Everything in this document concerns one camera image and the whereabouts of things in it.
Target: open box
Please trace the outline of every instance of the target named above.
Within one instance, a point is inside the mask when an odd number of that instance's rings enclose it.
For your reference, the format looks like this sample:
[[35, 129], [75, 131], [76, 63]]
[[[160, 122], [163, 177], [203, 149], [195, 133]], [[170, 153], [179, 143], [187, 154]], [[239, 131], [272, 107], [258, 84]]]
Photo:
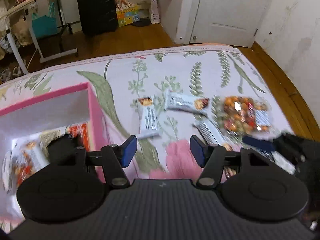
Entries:
[[[36, 96], [0, 110], [0, 163], [12, 149], [12, 140], [45, 130], [88, 122], [90, 150], [107, 145], [103, 112], [89, 83], [81, 83]], [[15, 220], [15, 197], [0, 188], [0, 218]]]

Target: screw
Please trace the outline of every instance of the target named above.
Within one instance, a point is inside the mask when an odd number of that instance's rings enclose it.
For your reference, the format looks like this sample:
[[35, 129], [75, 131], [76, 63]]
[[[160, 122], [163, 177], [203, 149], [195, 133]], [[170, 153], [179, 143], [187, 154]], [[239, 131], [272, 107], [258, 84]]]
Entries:
[[125, 184], [127, 184], [127, 179], [125, 178], [114, 178], [112, 179], [111, 183], [114, 186], [124, 186]]
[[199, 179], [199, 183], [202, 186], [213, 186], [214, 185], [214, 179], [213, 178], [201, 178], [201, 179]]

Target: floral bedspread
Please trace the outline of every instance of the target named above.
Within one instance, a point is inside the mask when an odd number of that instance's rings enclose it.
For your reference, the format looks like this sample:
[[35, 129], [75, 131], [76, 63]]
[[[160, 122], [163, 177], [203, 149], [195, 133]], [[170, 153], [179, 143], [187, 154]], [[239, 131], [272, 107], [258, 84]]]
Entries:
[[[271, 106], [272, 137], [291, 130], [276, 100], [254, 66], [238, 49], [226, 45], [187, 46], [140, 51], [94, 58], [17, 78], [0, 86], [0, 109], [22, 100], [89, 82], [104, 110], [106, 136], [122, 144], [130, 134], [139, 133], [135, 100], [155, 95], [160, 137], [139, 140], [132, 165], [126, 169], [134, 178], [197, 179], [201, 168], [190, 148], [191, 135], [199, 135], [193, 123], [198, 116], [164, 111], [164, 92], [172, 91], [210, 98], [248, 96], [263, 98]], [[215, 120], [215, 104], [212, 115]], [[237, 138], [230, 143], [241, 145]]]

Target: bag of nuts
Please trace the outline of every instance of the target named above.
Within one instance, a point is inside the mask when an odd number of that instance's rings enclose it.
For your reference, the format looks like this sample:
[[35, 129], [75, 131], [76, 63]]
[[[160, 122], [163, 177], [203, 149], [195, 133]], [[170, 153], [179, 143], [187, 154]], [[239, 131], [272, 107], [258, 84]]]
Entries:
[[232, 135], [268, 132], [271, 124], [267, 103], [250, 97], [226, 97], [221, 104], [221, 131]]

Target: wooden floor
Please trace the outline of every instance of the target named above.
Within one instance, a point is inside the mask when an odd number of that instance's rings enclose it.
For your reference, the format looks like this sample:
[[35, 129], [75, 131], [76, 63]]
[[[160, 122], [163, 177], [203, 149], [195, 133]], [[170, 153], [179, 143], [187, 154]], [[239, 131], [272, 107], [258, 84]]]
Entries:
[[[55, 37], [41, 40], [39, 45], [44, 57], [60, 52], [58, 41]], [[82, 32], [65, 35], [63, 36], [63, 46], [65, 50], [78, 48], [79, 56], [69, 55], [41, 64], [39, 63], [40, 56], [36, 53], [28, 68], [29, 72], [93, 57], [177, 45], [170, 40], [160, 24], [153, 24], [147, 27], [127, 25], [118, 28], [115, 32], [103, 33], [94, 37], [86, 37]], [[281, 68], [256, 43], [252, 48], [238, 48], [265, 79], [293, 131], [297, 135], [320, 141], [320, 129], [311, 111]], [[22, 58], [27, 62], [31, 59], [34, 51], [35, 47], [33, 45], [19, 49]], [[1, 68], [14, 68], [17, 65], [12, 54], [7, 54], [0, 61]]]

